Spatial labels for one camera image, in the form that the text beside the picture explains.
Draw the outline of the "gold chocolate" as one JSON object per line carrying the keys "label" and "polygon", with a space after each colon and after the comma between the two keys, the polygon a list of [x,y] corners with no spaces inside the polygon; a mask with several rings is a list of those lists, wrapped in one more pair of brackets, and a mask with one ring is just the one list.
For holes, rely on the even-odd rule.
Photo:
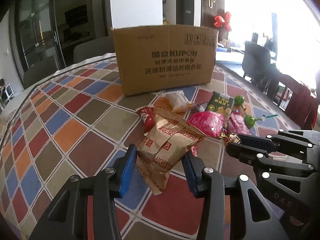
{"label": "gold chocolate", "polygon": [[221,133],[220,138],[223,140],[225,146],[230,144],[230,143],[235,143],[235,144],[241,144],[241,139],[239,138],[238,135],[234,133]]}

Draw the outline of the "magenta snack bag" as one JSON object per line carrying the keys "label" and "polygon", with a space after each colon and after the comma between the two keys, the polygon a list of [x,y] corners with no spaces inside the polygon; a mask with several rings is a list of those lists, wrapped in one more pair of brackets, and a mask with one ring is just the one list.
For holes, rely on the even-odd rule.
{"label": "magenta snack bag", "polygon": [[188,122],[209,137],[220,137],[225,116],[212,111],[204,111],[191,115]]}

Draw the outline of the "tan fortune biscuit packet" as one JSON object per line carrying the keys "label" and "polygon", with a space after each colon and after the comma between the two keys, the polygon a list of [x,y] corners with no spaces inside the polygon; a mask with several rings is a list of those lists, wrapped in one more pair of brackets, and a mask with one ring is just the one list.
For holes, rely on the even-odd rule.
{"label": "tan fortune biscuit packet", "polygon": [[137,147],[136,167],[154,195],[164,192],[170,171],[206,135],[179,115],[156,109],[155,126]]}

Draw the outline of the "green lollipop candy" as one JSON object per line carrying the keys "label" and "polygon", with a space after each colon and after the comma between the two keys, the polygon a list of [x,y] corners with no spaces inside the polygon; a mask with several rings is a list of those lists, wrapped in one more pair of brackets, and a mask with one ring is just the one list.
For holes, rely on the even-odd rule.
{"label": "green lollipop candy", "polygon": [[273,118],[273,117],[276,117],[276,116],[278,116],[278,115],[277,114],[274,114],[274,115],[262,115],[259,118],[255,118],[255,117],[247,114],[245,116],[245,118],[244,118],[244,123],[247,126],[247,128],[250,129],[255,125],[255,123],[257,121],[265,121],[268,118]]}

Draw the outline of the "pink red snack packet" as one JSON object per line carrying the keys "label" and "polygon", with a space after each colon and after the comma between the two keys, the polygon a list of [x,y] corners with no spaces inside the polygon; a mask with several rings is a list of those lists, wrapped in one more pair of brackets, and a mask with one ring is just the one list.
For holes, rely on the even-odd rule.
{"label": "pink red snack packet", "polygon": [[232,112],[227,122],[227,133],[251,135],[239,112]]}

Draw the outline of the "green wrapped candy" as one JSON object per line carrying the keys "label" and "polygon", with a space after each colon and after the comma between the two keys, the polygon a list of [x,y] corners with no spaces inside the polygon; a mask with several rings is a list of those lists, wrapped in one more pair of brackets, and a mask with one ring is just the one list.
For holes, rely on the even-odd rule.
{"label": "green wrapped candy", "polygon": [[244,102],[245,102],[245,97],[243,95],[237,95],[235,98],[234,98],[234,103],[235,105],[237,106],[243,106],[244,105]]}

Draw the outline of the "wooden chair with red cloth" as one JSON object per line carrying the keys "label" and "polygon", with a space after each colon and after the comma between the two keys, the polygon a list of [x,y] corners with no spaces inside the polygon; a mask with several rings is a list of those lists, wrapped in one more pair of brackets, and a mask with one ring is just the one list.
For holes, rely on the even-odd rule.
{"label": "wooden chair with red cloth", "polygon": [[311,90],[285,74],[273,74],[268,79],[270,83],[267,97],[272,100],[276,96],[278,83],[283,83],[293,92],[284,113],[301,129],[312,130],[317,121],[319,103],[316,98],[311,96]]}

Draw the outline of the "dark green cracker packet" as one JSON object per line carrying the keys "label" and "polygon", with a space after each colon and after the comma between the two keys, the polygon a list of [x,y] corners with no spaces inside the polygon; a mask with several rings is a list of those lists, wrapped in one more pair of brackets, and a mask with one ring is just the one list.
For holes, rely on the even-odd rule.
{"label": "dark green cracker packet", "polygon": [[223,114],[225,121],[228,121],[232,108],[234,105],[234,98],[218,92],[213,92],[212,97],[207,103],[206,111],[211,111]]}

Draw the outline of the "dark grey dining chair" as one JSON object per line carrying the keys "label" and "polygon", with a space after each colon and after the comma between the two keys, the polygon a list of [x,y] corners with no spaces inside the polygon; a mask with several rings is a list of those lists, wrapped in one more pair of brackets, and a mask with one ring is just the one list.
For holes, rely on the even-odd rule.
{"label": "dark grey dining chair", "polygon": [[245,42],[242,69],[252,80],[263,79],[271,66],[270,50],[254,42]]}

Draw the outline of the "clear bread packet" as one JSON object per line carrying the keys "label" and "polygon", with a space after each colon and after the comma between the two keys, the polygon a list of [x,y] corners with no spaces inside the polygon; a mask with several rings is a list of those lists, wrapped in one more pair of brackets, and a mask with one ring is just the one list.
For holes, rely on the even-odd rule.
{"label": "clear bread packet", "polygon": [[164,93],[162,97],[169,101],[173,113],[184,113],[195,106],[195,103],[189,101],[182,90]]}

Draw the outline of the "red white candy packet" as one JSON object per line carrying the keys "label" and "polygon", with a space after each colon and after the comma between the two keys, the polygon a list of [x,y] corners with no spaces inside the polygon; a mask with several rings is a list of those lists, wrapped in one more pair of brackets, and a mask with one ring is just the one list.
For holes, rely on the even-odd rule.
{"label": "red white candy packet", "polygon": [[136,109],[136,113],[144,122],[144,133],[151,131],[155,125],[155,115],[153,107],[143,106]]}

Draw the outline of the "red bow decoration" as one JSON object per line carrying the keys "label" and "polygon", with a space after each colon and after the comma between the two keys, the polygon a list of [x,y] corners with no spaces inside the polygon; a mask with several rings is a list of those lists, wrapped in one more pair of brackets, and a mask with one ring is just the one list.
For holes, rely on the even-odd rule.
{"label": "red bow decoration", "polygon": [[231,13],[225,12],[224,16],[217,15],[214,17],[214,27],[225,28],[227,31],[231,31],[230,26]]}

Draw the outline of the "brown cardboard box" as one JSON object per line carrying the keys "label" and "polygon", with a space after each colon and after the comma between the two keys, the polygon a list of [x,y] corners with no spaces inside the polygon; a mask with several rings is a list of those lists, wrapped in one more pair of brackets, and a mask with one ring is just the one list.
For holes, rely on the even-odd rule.
{"label": "brown cardboard box", "polygon": [[219,32],[192,25],[113,29],[125,96],[209,83]]}

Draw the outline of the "grey chair behind table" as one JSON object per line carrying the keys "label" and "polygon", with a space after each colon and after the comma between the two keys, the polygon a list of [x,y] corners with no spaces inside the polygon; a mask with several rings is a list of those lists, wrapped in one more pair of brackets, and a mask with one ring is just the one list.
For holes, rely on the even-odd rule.
{"label": "grey chair behind table", "polygon": [[114,41],[112,36],[97,38],[77,45],[73,51],[73,63],[79,63],[96,56],[114,53]]}

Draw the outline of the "black glass sliding door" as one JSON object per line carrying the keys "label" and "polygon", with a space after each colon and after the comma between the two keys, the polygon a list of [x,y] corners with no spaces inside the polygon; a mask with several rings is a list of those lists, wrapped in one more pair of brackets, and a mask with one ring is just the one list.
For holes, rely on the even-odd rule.
{"label": "black glass sliding door", "polygon": [[51,56],[57,69],[66,67],[57,31],[54,0],[16,0],[13,20],[23,72]]}

